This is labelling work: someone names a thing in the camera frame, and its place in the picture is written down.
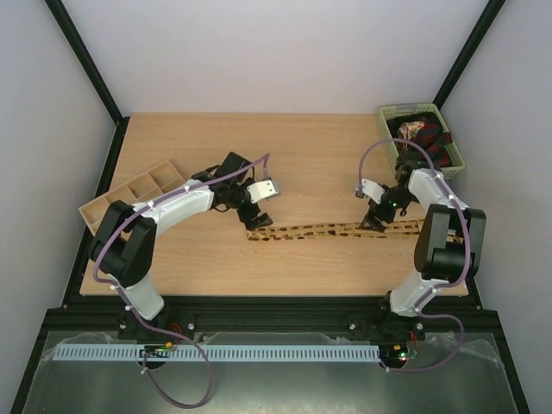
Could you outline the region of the yellow beetle print tie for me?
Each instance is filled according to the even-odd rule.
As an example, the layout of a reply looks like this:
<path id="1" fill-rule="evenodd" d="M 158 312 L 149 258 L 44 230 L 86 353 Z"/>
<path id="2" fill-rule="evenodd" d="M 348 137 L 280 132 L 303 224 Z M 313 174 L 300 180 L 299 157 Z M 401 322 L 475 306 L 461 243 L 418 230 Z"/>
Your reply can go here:
<path id="1" fill-rule="evenodd" d="M 247 231 L 250 242 L 281 242 L 322 239 L 414 239 L 421 235 L 423 219 L 385 224 L 384 231 L 361 229 L 359 223 L 318 223 L 284 227 L 265 226 Z"/>

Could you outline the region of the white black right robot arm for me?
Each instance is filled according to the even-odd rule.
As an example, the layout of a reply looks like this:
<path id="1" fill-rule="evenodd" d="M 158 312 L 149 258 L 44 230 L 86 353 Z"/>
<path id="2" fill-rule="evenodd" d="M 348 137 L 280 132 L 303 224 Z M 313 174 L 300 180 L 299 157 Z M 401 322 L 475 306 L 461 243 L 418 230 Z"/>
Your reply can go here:
<path id="1" fill-rule="evenodd" d="M 412 203 L 425 211 L 414 250 L 414 270 L 401 286 L 380 301 L 375 325 L 381 335 L 393 338 L 417 323 L 422 310 L 438 293 L 477 273 L 486 229 L 483 210 L 462 202 L 442 172 L 424 161 L 409 160 L 396 168 L 396 184 L 380 185 L 361 178 L 358 198 L 368 199 L 360 229 L 380 233 L 398 212 Z"/>

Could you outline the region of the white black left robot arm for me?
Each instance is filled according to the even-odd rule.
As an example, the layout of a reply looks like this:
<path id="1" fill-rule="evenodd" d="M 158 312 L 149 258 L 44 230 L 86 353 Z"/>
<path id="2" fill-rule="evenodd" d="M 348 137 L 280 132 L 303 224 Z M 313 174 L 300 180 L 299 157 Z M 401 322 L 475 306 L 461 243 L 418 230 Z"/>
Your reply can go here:
<path id="1" fill-rule="evenodd" d="M 166 194 L 134 204 L 116 200 L 103 215 L 89 248 L 93 278 L 116 291 L 126 307 L 152 321 L 165 303 L 150 276 L 156 240 L 205 212 L 235 210 L 248 231 L 272 224 L 259 203 L 279 195 L 267 171 L 269 156 L 249 161 L 234 152 Z"/>

